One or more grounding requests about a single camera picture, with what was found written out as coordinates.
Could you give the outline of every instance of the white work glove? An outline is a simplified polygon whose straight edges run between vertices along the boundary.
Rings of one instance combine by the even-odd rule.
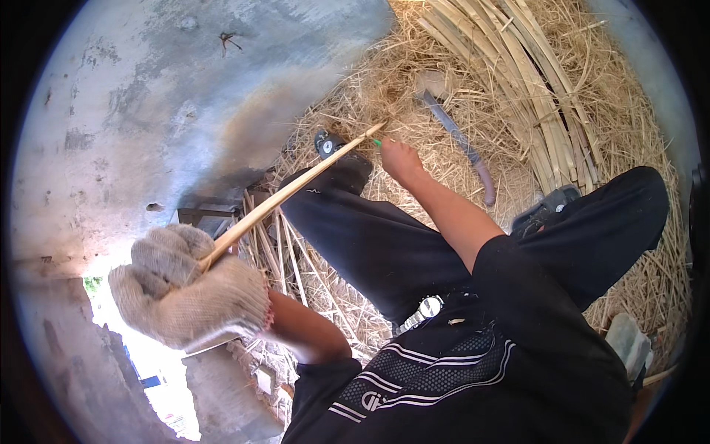
[[[148,230],[131,247],[133,263],[109,273],[126,324],[188,354],[268,327],[261,272],[225,254],[203,275],[197,260],[213,249],[209,235],[190,225]]]

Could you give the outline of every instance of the silver wristwatch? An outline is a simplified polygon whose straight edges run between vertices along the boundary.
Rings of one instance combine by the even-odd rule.
[[[407,330],[412,330],[427,319],[438,315],[444,307],[444,301],[440,296],[427,296],[419,303],[419,308],[406,321],[394,330],[394,335],[399,336]]]

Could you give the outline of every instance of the pile of bamboo strips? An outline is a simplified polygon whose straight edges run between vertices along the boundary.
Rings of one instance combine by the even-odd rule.
[[[419,24],[467,65],[485,61],[492,75],[481,75],[481,84],[498,97],[542,191],[574,183],[590,193],[602,158],[576,95],[586,75],[572,86],[525,0],[427,1],[432,11]]]

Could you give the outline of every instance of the gray wall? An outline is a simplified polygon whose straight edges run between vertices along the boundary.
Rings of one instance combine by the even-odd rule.
[[[195,400],[201,443],[242,444],[283,433],[283,423],[256,398],[253,382],[226,345],[182,360]]]
[[[389,31],[385,0],[89,0],[39,79],[13,174],[17,264],[105,274],[178,207],[229,210],[290,122]],[[220,33],[234,33],[222,57]],[[163,211],[148,212],[158,203]]]
[[[177,440],[158,419],[121,336],[92,322],[82,279],[27,280],[17,291],[25,344],[50,397],[82,442],[190,442]]]
[[[151,408],[121,336],[92,322],[82,279],[21,279],[18,319],[40,378],[83,443],[191,442],[175,438]],[[283,432],[225,346],[183,363],[200,442],[253,443]]]

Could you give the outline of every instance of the black pants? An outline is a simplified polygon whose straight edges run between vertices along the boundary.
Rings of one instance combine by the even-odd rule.
[[[426,295],[465,291],[472,279],[439,232],[389,202],[360,197],[370,170],[345,156],[281,207],[340,276],[400,325]],[[657,246],[667,213],[660,175],[638,167],[569,203],[519,245],[584,311]]]

